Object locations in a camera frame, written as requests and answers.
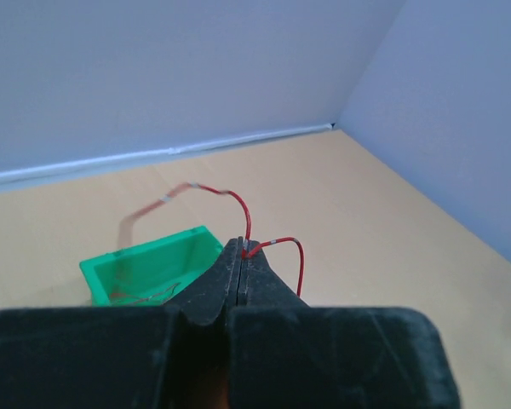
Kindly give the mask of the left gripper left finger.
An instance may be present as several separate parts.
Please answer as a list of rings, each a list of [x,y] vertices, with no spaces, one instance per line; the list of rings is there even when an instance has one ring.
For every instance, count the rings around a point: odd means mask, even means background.
[[[240,253],[152,307],[0,310],[0,408],[228,408]]]

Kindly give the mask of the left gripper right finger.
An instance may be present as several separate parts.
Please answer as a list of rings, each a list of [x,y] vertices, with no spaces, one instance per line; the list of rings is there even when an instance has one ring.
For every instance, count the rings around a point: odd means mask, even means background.
[[[232,408],[457,408],[438,329],[402,307],[311,308],[250,244],[229,314]]]

